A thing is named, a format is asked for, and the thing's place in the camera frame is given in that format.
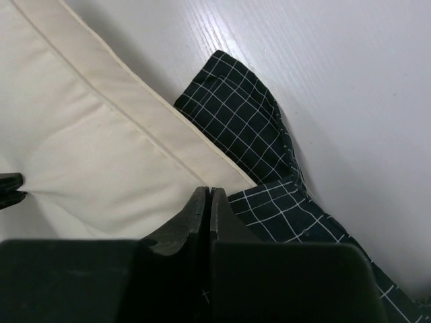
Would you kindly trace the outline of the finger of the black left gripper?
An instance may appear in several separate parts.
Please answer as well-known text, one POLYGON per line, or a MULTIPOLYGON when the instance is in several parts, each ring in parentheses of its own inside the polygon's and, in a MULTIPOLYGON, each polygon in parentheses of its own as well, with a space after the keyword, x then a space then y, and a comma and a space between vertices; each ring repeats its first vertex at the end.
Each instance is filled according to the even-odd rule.
POLYGON ((24 178, 20 173, 0 174, 0 193, 8 194, 19 189, 24 183, 24 178))
POLYGON ((13 191, 0 194, 0 209, 6 209, 22 202, 26 197, 25 192, 13 191))

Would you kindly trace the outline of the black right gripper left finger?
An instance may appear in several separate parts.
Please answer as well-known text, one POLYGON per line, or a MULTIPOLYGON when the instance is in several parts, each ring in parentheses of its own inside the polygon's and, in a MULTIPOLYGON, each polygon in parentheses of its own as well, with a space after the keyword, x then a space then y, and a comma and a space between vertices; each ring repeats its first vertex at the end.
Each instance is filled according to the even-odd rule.
POLYGON ((205 322, 202 296, 211 194, 140 240, 1 244, 2 322, 205 322))

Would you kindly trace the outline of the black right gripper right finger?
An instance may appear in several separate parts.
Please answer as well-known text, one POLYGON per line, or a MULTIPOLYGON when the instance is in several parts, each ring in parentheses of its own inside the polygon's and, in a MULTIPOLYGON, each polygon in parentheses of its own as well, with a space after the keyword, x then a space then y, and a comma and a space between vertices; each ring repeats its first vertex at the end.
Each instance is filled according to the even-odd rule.
POLYGON ((363 253, 350 244, 260 241, 212 191, 213 322, 386 322, 363 253))

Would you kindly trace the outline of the cream white pillow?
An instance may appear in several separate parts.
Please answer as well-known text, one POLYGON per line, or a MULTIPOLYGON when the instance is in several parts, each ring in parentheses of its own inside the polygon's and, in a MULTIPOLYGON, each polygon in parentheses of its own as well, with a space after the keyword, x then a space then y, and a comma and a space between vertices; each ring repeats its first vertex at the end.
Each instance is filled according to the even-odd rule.
POLYGON ((1 239, 139 239, 199 186, 255 186, 62 1, 1 2, 1 239))

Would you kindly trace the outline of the dark plaid pillowcase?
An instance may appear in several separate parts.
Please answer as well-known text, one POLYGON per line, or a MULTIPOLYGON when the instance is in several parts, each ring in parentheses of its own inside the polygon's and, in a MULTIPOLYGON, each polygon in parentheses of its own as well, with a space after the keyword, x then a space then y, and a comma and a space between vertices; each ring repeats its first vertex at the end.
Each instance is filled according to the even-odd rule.
POLYGON ((174 105, 255 182, 230 204, 257 237, 356 245, 309 195, 278 103, 240 61, 214 52, 174 105))

